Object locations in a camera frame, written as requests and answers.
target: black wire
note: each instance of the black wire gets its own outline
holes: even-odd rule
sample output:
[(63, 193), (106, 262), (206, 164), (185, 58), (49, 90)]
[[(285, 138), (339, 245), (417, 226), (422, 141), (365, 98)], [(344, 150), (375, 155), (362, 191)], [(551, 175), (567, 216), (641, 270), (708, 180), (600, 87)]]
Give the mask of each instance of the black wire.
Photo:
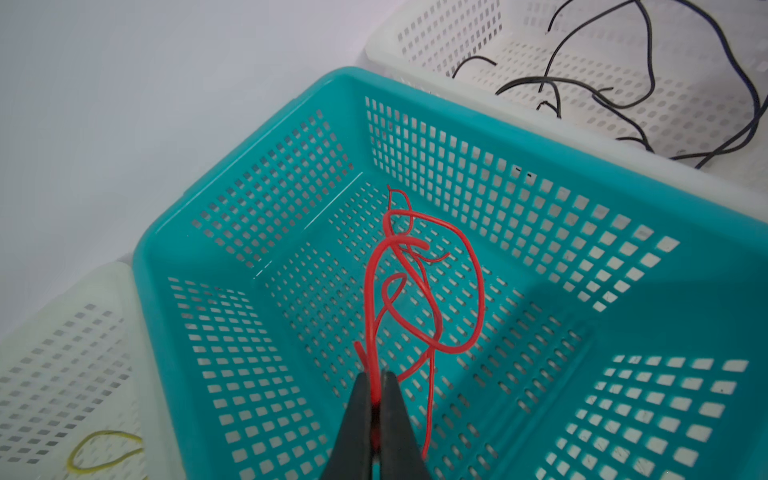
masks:
[(586, 84), (583, 81), (574, 80), (573, 78), (561, 78), (561, 77), (520, 77), (516, 78), (515, 80), (508, 81), (507, 83), (503, 84), (497, 91), (496, 94), (500, 95), (510, 88), (515, 88), (519, 85), (526, 85), (526, 84), (536, 84), (536, 83), (549, 83), (552, 84), (552, 82), (560, 81), (562, 83), (567, 84), (573, 84), (577, 85), (578, 87), (582, 87), (586, 90), (589, 90), (593, 95), (600, 98), (603, 102), (610, 103), (610, 100), (608, 100), (605, 95), (602, 94), (603, 91), (609, 91), (612, 90), (613, 87), (607, 87), (602, 88), (598, 90), (597, 88), (593, 87), (592, 85)]
[[(550, 20), (549, 28), (551, 28), (552, 24), (554, 23), (554, 18), (565, 8), (567, 5), (569, 5), (573, 0), (567, 0), (560, 8), (558, 8), (557, 11), (555, 11), (554, 15), (552, 16), (552, 20)], [(720, 40), (720, 45), (723, 47), (723, 52), (726, 55), (726, 58), (728, 59), (728, 62), (730, 63), (731, 68), (736, 72), (736, 74), (739, 76), (741, 81), (744, 83), (744, 86), (750, 93), (750, 97), (752, 98), (752, 104), (753, 104), (753, 118), (752, 121), (749, 122), (749, 124), (743, 128), (735, 137), (730, 138), (725, 143), (721, 144), (718, 148), (716, 148), (713, 151), (710, 152), (699, 152), (695, 154), (682, 154), (682, 155), (676, 155), (674, 157), (670, 157), (671, 160), (685, 160), (688, 158), (697, 158), (697, 157), (705, 157), (699, 164), (697, 165), (698, 168), (703, 166), (706, 162), (708, 162), (712, 157), (717, 155), (723, 155), (723, 154), (731, 154), (735, 151), (741, 150), (742, 148), (746, 147), (754, 138), (755, 133), (757, 132), (757, 128), (760, 124), (760, 118), (765, 113), (765, 110), (763, 109), (761, 112), (760, 107), (760, 95), (757, 92), (757, 89), (755, 88), (754, 83), (750, 80), (749, 76), (747, 76), (746, 72), (741, 68), (741, 65), (739, 64), (738, 60), (736, 60), (736, 57), (733, 55), (733, 51), (730, 48), (730, 44), (728, 43), (728, 39), (726, 38), (725, 34), (723, 33), (723, 29), (720, 27), (720, 24), (717, 23), (717, 21), (712, 18), (710, 14), (705, 12), (703, 9), (701, 9), (698, 5), (695, 5), (692, 2), (689, 2), (689, 0), (671, 0), (672, 2), (677, 2), (681, 5), (684, 5), (688, 7), (689, 9), (693, 10), (694, 13), (699, 15), (701, 18), (703, 18), (707, 23), (710, 24), (712, 29), (715, 31), (715, 34), (717, 35), (718, 40)], [(650, 68), (652, 68), (652, 65), (650, 64), (650, 23), (647, 17), (647, 12), (644, 11), (644, 8), (642, 8), (640, 0), (636, 0), (638, 8), (641, 8), (641, 11), (644, 13), (643, 16), (646, 19), (647, 27), (648, 27), (648, 61), (649, 61), (649, 71)], [(580, 28), (583, 28), (586, 25), (589, 25), (589, 23), (594, 22), (595, 20), (602, 18), (606, 14), (613, 12), (615, 10), (618, 10), (619, 8), (624, 7), (627, 5), (627, 2), (621, 3), (619, 5), (616, 5), (615, 7), (603, 12), (597, 17), (592, 18), (591, 20), (588, 20), (585, 24), (580, 25), (576, 28), (575, 31), (573, 31), (571, 34), (569, 34), (565, 40), (568, 40), (576, 31), (578, 31)], [(562, 46), (562, 44), (565, 42), (565, 40), (558, 46), (558, 49)], [(550, 59), (549, 65), (547, 66), (547, 71), (545, 72), (545, 75), (549, 72), (549, 68), (551, 66), (552, 60), (554, 59), (554, 54), (552, 55), (552, 58)], [(734, 141), (738, 140), (741, 136), (743, 136), (745, 133), (747, 133), (746, 138), (738, 144), (736, 147), (728, 148), (729, 145), (731, 145)]]
[(547, 84), (552, 85), (554, 89), (555, 99), (558, 100), (558, 106), (560, 106), (560, 93), (557, 89), (557, 87), (554, 85), (554, 82), (561, 81), (563, 83), (573, 84), (578, 87), (581, 87), (585, 90), (588, 90), (590, 93), (592, 93), (592, 98), (603, 108), (610, 111), (612, 114), (615, 114), (617, 117), (619, 117), (621, 120), (626, 121), (628, 124), (632, 125), (637, 132), (640, 134), (640, 136), (643, 138), (643, 145), (645, 146), (645, 149), (653, 152), (654, 149), (650, 146), (650, 143), (648, 142), (648, 137), (643, 131), (643, 128), (638, 125), (634, 120), (627, 117), (626, 115), (622, 114), (615, 108), (611, 107), (609, 103), (607, 102), (607, 98), (603, 95), (602, 92), (613, 90), (613, 87), (606, 87), (597, 89), (589, 84), (585, 84), (583, 81), (574, 80), (572, 78), (559, 78), (559, 77), (522, 77), (522, 78), (516, 78), (515, 80), (508, 81), (504, 85), (502, 85), (497, 91), (496, 94), (500, 95), (504, 93), (505, 91), (509, 90), (510, 88), (518, 87), (519, 85), (525, 85), (525, 84), (537, 84), (540, 82), (544, 82)]
[[(499, 88), (498, 91), (496, 91), (496, 95), (500, 95), (500, 94), (506, 92), (507, 90), (509, 90), (510, 88), (518, 87), (520, 85), (537, 84), (537, 83), (542, 83), (542, 82), (545, 83), (545, 84), (549, 84), (549, 85), (552, 86), (552, 90), (554, 90), (554, 103), (555, 103), (555, 105), (557, 105), (555, 107), (554, 111), (555, 111), (555, 113), (558, 114), (558, 118), (562, 118), (562, 116), (561, 116), (562, 105), (561, 105), (561, 102), (560, 102), (560, 89), (558, 88), (558, 86), (556, 84), (554, 84), (553, 80), (559, 80), (559, 78), (556, 78), (556, 79), (542, 78), (542, 77), (517, 78), (516, 80), (513, 80), (513, 81), (503, 85), (501, 88)], [(507, 85), (509, 85), (511, 83), (515, 83), (515, 84), (512, 85), (511, 87), (506, 88)]]
[(642, 138), (637, 138), (637, 137), (619, 137), (619, 138), (615, 138), (614, 140), (632, 140), (632, 141), (636, 141), (637, 143), (642, 144), (643, 147), (645, 147), (645, 149), (647, 151), (650, 151), (651, 153), (655, 153), (653, 150), (648, 148), (648, 144), (645, 143)]
[[(578, 31), (579, 31), (579, 30), (581, 30), (582, 28), (586, 27), (586, 26), (587, 26), (587, 25), (589, 25), (590, 23), (592, 23), (592, 22), (596, 22), (597, 20), (600, 20), (600, 19), (601, 19), (601, 18), (603, 18), (605, 15), (608, 15), (608, 14), (610, 14), (610, 13), (612, 13), (612, 12), (615, 12), (615, 11), (616, 11), (616, 10), (618, 10), (619, 8), (623, 8), (623, 7), (626, 7), (627, 5), (631, 5), (631, 4), (633, 4), (633, 3), (635, 3), (635, 0), (626, 0), (625, 2), (622, 2), (622, 3), (620, 3), (619, 5), (615, 5), (615, 6), (611, 7), (611, 8), (609, 8), (608, 10), (606, 10), (605, 12), (602, 12), (602, 13), (598, 14), (597, 16), (594, 16), (594, 17), (590, 18), (590, 19), (589, 19), (589, 20), (587, 20), (586, 22), (584, 22), (584, 23), (582, 23), (581, 25), (579, 25), (578, 27), (576, 27), (576, 29), (575, 29), (574, 31), (572, 31), (572, 32), (571, 32), (571, 33), (569, 33), (568, 35), (565, 35), (565, 38), (563, 38), (563, 40), (560, 42), (560, 44), (557, 46), (557, 48), (554, 50), (554, 52), (552, 52), (552, 56), (549, 58), (549, 63), (547, 63), (547, 69), (544, 71), (544, 76), (546, 77), (546, 76), (549, 74), (549, 69), (552, 67), (552, 62), (554, 61), (554, 57), (555, 57), (555, 56), (558, 54), (558, 52), (560, 51), (560, 49), (561, 49), (561, 48), (563, 48), (563, 45), (565, 44), (565, 42), (566, 42), (566, 41), (568, 41), (568, 39), (569, 39), (569, 38), (571, 38), (572, 36), (576, 35), (576, 32), (578, 32)], [(544, 85), (542, 85), (542, 86), (541, 86), (541, 87), (538, 89), (538, 90), (539, 90), (539, 92), (541, 92), (541, 89), (542, 89), (543, 87), (544, 87)]]
[(551, 108), (552, 110), (554, 110), (554, 112), (555, 112), (556, 114), (558, 114), (558, 118), (562, 118), (562, 117), (560, 116), (560, 112), (558, 112), (558, 108), (557, 108), (557, 107), (555, 107), (553, 104), (549, 103), (549, 102), (548, 102), (548, 101), (546, 101), (546, 100), (544, 100), (544, 101), (540, 102), (540, 103), (538, 104), (538, 106), (536, 107), (536, 110), (538, 111), (539, 109), (541, 109), (541, 106), (542, 106), (542, 105), (547, 105), (549, 108)]
[(562, 11), (562, 9), (563, 9), (563, 8), (565, 8), (565, 7), (567, 7), (567, 6), (568, 6), (568, 4), (569, 4), (569, 3), (571, 3), (572, 1), (574, 1), (574, 0), (568, 0), (568, 1), (567, 1), (567, 2), (565, 2), (563, 5), (560, 5), (560, 8), (558, 8), (558, 9), (557, 9), (557, 10), (554, 12), (554, 15), (552, 15), (552, 20), (550, 20), (550, 21), (549, 21), (549, 26), (547, 27), (547, 33), (549, 33), (549, 32), (552, 30), (552, 25), (554, 24), (554, 19), (555, 19), (555, 17), (557, 17), (558, 15), (560, 15), (560, 12)]
[(761, 118), (761, 117), (762, 117), (762, 116), (763, 116), (763, 115), (766, 113), (766, 108), (768, 108), (768, 97), (766, 97), (766, 100), (763, 102), (763, 106), (762, 106), (762, 107), (760, 107), (760, 109), (757, 111), (757, 114), (756, 114), (756, 115), (755, 115), (755, 116), (752, 118), (752, 121), (751, 121), (750, 123), (748, 123), (748, 124), (744, 125), (744, 128), (742, 128), (741, 130), (739, 130), (739, 132), (738, 132), (737, 134), (735, 134), (734, 136), (732, 136), (731, 138), (729, 138), (729, 139), (728, 139), (728, 140), (727, 140), (725, 143), (723, 143), (722, 145), (720, 145), (718, 148), (716, 148), (716, 149), (714, 149), (713, 151), (711, 151), (711, 152), (710, 152), (710, 153), (709, 153), (709, 154), (708, 154), (706, 157), (704, 157), (704, 159), (703, 159), (702, 161), (700, 161), (700, 162), (699, 162), (699, 163), (696, 165), (696, 167), (694, 167), (694, 168), (696, 168), (696, 169), (698, 169), (698, 168), (702, 168), (704, 165), (706, 165), (706, 164), (707, 164), (707, 162), (708, 162), (708, 161), (712, 160), (712, 158), (713, 158), (713, 157), (715, 157), (715, 155), (720, 155), (720, 154), (722, 154), (722, 153), (723, 153), (723, 151), (724, 151), (724, 150), (725, 150), (725, 149), (728, 147), (728, 145), (730, 145), (730, 144), (732, 144), (734, 141), (738, 140), (738, 139), (739, 139), (739, 137), (741, 137), (742, 135), (744, 135), (744, 134), (746, 133), (746, 131), (747, 131), (747, 130), (749, 130), (749, 129), (751, 129), (751, 128), (754, 128), (754, 125), (757, 125), (757, 124), (760, 122), (760, 118)]
[[(555, 15), (557, 15), (560, 12), (560, 10), (562, 10), (563, 7), (565, 7), (568, 3), (570, 3), (570, 1), (572, 1), (572, 0), (569, 0), (568, 2), (565, 2), (562, 5), (562, 7), (557, 12), (555, 12)], [(574, 29), (574, 31), (572, 31), (571, 33), (566, 35), (565, 38), (563, 38), (563, 40), (560, 42), (560, 44), (557, 46), (557, 48), (554, 50), (554, 52), (552, 52), (552, 56), (549, 58), (549, 62), (547, 63), (547, 69), (544, 71), (544, 76), (546, 77), (546, 76), (549, 75), (549, 70), (552, 67), (552, 63), (554, 62), (554, 58), (557, 56), (558, 52), (563, 47), (563, 45), (565, 45), (565, 42), (568, 41), (569, 38), (571, 38), (573, 35), (576, 35), (576, 33), (579, 30), (581, 30), (582, 28), (588, 26), (590, 23), (595, 22), (595, 21), (599, 20), (600, 18), (603, 18), (605, 15), (608, 15), (609, 13), (612, 13), (612, 12), (618, 10), (619, 8), (623, 8), (623, 7), (625, 7), (627, 5), (630, 5), (632, 3), (634, 3), (637, 6), (637, 8), (640, 10), (640, 13), (643, 15), (643, 20), (645, 21), (645, 31), (646, 31), (646, 38), (647, 38), (646, 68), (648, 70), (648, 77), (650, 79), (650, 87), (648, 88), (648, 92), (646, 92), (642, 97), (638, 98), (637, 100), (632, 101), (631, 103), (628, 103), (626, 105), (619, 105), (617, 103), (614, 103), (613, 101), (608, 101), (608, 104), (611, 107), (613, 107), (613, 108), (624, 109), (624, 108), (632, 108), (632, 107), (634, 107), (636, 105), (639, 105), (639, 104), (643, 103), (644, 101), (646, 101), (654, 93), (654, 91), (656, 90), (656, 75), (654, 73), (654, 54), (653, 54), (654, 33), (653, 33), (653, 29), (652, 29), (652, 27), (650, 25), (650, 16), (648, 15), (648, 10), (645, 9), (645, 7), (643, 6), (641, 0), (627, 0), (627, 1), (623, 2), (623, 3), (620, 3), (619, 5), (616, 5), (616, 6), (612, 7), (612, 8), (609, 8), (605, 12), (602, 12), (602, 13), (600, 13), (600, 14), (592, 17), (592, 18), (590, 18), (586, 22), (584, 22), (581, 25), (579, 25), (578, 27), (576, 27), (576, 29)]]
[(451, 78), (456, 78), (456, 74), (458, 73), (458, 70), (459, 70), (459, 69), (460, 69), (460, 68), (461, 68), (461, 67), (462, 67), (462, 66), (463, 66), (465, 63), (467, 63), (468, 61), (472, 60), (473, 58), (479, 58), (480, 60), (485, 60), (485, 61), (487, 61), (489, 64), (493, 65), (494, 67), (495, 67), (496, 65), (498, 65), (498, 63), (496, 63), (495, 61), (491, 60), (490, 58), (486, 58), (486, 57), (483, 57), (482, 55), (473, 55), (473, 56), (471, 56), (471, 57), (465, 58), (464, 60), (462, 60), (462, 63), (458, 64), (458, 67), (456, 67), (456, 69), (453, 71), (453, 75), (451, 75)]
[[(686, 158), (696, 158), (696, 157), (706, 157), (712, 154), (713, 152), (715, 155), (723, 155), (723, 154), (730, 154), (734, 151), (741, 150), (742, 148), (746, 147), (748, 143), (752, 141), (752, 138), (755, 136), (755, 133), (757, 132), (757, 127), (760, 124), (760, 117), (763, 115), (760, 112), (760, 96), (757, 93), (757, 89), (755, 88), (754, 83), (750, 80), (750, 78), (746, 75), (744, 70), (741, 68), (741, 65), (739, 65), (739, 62), (736, 60), (736, 57), (733, 56), (733, 51), (730, 49), (730, 45), (728, 44), (728, 39), (726, 38), (725, 34), (723, 33), (723, 29), (720, 27), (720, 25), (715, 21), (714, 18), (710, 16), (710, 14), (706, 13), (704, 10), (696, 6), (695, 4), (689, 2), (688, 0), (672, 0), (673, 2), (680, 3), (682, 5), (687, 6), (694, 12), (696, 12), (700, 17), (702, 17), (704, 20), (707, 21), (712, 27), (712, 29), (717, 34), (717, 38), (720, 40), (720, 44), (723, 46), (723, 50), (725, 52), (726, 57), (728, 58), (728, 62), (730, 63), (730, 66), (734, 69), (737, 75), (739, 75), (739, 78), (741, 78), (741, 81), (744, 83), (744, 86), (746, 86), (746, 89), (750, 92), (750, 96), (752, 97), (752, 104), (754, 107), (754, 116), (753, 121), (749, 123), (751, 127), (748, 129), (749, 134), (746, 136), (746, 138), (741, 142), (741, 144), (738, 144), (736, 147), (727, 148), (727, 145), (732, 144), (733, 139), (729, 139), (727, 142), (725, 142), (723, 145), (726, 145), (726, 148), (720, 149), (723, 145), (720, 145), (720, 147), (716, 148), (712, 152), (700, 152), (697, 154), (684, 154), (684, 155), (677, 155), (676, 157), (672, 157), (672, 160), (683, 160)], [(746, 133), (744, 129), (739, 133), (738, 137)]]
[(598, 105), (600, 105), (602, 108), (605, 108), (606, 110), (610, 111), (612, 114), (614, 114), (617, 117), (619, 117), (621, 120), (626, 121), (628, 124), (632, 125), (634, 127), (634, 129), (637, 130), (638, 134), (640, 134), (640, 136), (642, 137), (641, 143), (645, 146), (645, 149), (647, 151), (650, 151), (652, 154), (656, 153), (656, 152), (654, 152), (654, 149), (651, 147), (650, 142), (648, 141), (648, 136), (645, 134), (645, 131), (643, 130), (643, 128), (640, 125), (637, 124), (637, 122), (635, 122), (634, 120), (629, 118), (627, 115), (622, 114), (621, 112), (619, 112), (615, 108), (612, 108), (610, 105), (604, 103), (603, 101), (601, 101), (599, 98), (595, 97), (594, 95), (592, 95), (592, 99), (594, 101), (596, 101), (598, 103)]

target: yellow wire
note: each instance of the yellow wire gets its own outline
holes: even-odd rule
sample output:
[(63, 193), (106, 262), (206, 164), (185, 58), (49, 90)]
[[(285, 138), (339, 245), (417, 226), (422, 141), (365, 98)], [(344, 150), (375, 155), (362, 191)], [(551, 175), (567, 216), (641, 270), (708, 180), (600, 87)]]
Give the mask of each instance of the yellow wire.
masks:
[(88, 443), (89, 440), (98, 437), (100, 435), (115, 435), (118, 437), (123, 437), (125, 439), (133, 440), (136, 443), (141, 444), (141, 437), (138, 435), (134, 435), (132, 433), (128, 432), (121, 432), (119, 430), (99, 430), (98, 432), (93, 432), (89, 436), (85, 437), (80, 443), (78, 443), (78, 446), (74, 447), (74, 450), (72, 450), (72, 453), (69, 454), (69, 458), (67, 458), (67, 471), (70, 473), (75, 473), (78, 475), (88, 474), (88, 473), (95, 473), (100, 472), (101, 470), (105, 470), (107, 468), (112, 468), (115, 465), (119, 464), (120, 462), (124, 461), (127, 458), (132, 457), (133, 455), (137, 455), (139, 453), (142, 453), (144, 451), (144, 447), (141, 447), (139, 449), (131, 450), (130, 452), (126, 453), (125, 455), (121, 456), (120, 458), (117, 458), (116, 460), (112, 460), (111, 462), (102, 463), (101, 465), (94, 465), (92, 467), (78, 467), (74, 464), (74, 457), (78, 455), (80, 450), (83, 448), (83, 446)]

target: white backdrop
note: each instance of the white backdrop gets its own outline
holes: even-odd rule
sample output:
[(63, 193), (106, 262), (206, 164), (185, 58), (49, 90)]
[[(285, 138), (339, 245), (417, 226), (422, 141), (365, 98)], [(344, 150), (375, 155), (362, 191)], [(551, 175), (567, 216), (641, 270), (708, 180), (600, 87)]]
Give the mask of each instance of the white backdrop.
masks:
[(403, 0), (0, 2), (0, 338), (127, 256)]

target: teal plastic basket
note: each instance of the teal plastic basket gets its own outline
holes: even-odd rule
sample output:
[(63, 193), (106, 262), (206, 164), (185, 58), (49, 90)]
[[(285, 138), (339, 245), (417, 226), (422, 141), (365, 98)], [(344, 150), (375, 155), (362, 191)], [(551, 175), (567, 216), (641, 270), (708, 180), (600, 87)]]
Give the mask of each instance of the teal plastic basket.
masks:
[[(321, 474), (361, 371), (387, 184), (466, 232), (487, 285), (478, 343), (437, 355), (434, 478), (765, 475), (768, 225), (347, 68), (195, 183), (135, 254), (190, 480)], [(466, 252), (433, 225), (413, 235), (452, 254), (428, 268), (443, 341), (463, 343)], [(395, 271), (385, 258), (379, 281)], [(396, 304), (432, 327), (415, 286)], [(382, 368), (424, 349), (383, 321)], [(402, 384), (420, 442), (426, 378)]]

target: white plastic basket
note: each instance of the white plastic basket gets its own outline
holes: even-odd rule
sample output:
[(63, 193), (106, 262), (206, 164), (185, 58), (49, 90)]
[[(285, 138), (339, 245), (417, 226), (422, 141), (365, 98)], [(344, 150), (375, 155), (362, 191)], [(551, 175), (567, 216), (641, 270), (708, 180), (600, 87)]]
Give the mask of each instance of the white plastic basket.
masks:
[[(366, 53), (385, 67), (387, 74), (411, 86), (625, 164), (684, 190), (695, 189), (680, 184), (679, 169), (659, 163), (652, 167), (642, 165), (649, 154), (639, 151), (641, 145), (609, 141), (637, 136), (637, 132), (597, 105), (582, 88), (560, 84), (563, 121), (554, 119), (554, 112), (549, 109), (534, 110), (542, 100), (553, 101), (549, 87), (539, 94), (537, 85), (525, 85), (501, 97), (493, 96), (507, 81), (543, 75), (551, 53), (565, 35), (619, 3), (575, 0), (557, 17), (547, 34), (551, 16), (563, 2), (412, 0), (374, 33)], [(762, 101), (768, 93), (768, 3), (696, 3), (720, 23)], [(643, 5), (654, 29), (657, 89), (647, 101), (623, 113), (644, 128), (661, 156), (711, 151), (750, 121), (750, 97), (728, 64), (717, 36), (701, 17), (671, 0), (644, 0)], [(649, 86), (646, 46), (643, 18), (635, 5), (629, 5), (572, 37), (556, 57), (550, 75), (573, 78), (598, 88), (613, 86), (614, 91), (607, 96), (618, 103), (628, 103), (642, 96)], [(471, 55), (486, 56), (498, 65), (472, 60), (452, 80), (457, 65)], [(704, 169), (766, 193), (766, 146), (768, 134), (763, 127), (748, 147), (715, 157)], [(698, 160), (680, 163), (691, 165)]]
[[(161, 422), (141, 427), (127, 346), (140, 312), (131, 268), (111, 263), (89, 273), (3, 340), (0, 478), (77, 478), (67, 472), (67, 457), (99, 430), (159, 438), (155, 431), (162, 429)], [(154, 396), (151, 387), (142, 389), (143, 395)], [(160, 416), (167, 418), (167, 413)], [(170, 445), (175, 448), (175, 441)], [(127, 439), (100, 436), (84, 446), (76, 464), (99, 465), (138, 447)], [(157, 446), (145, 441), (145, 447)], [(167, 464), (172, 462), (164, 458), (161, 468)], [(134, 455), (87, 477), (141, 480), (145, 470), (163, 471), (145, 468), (144, 455)]]

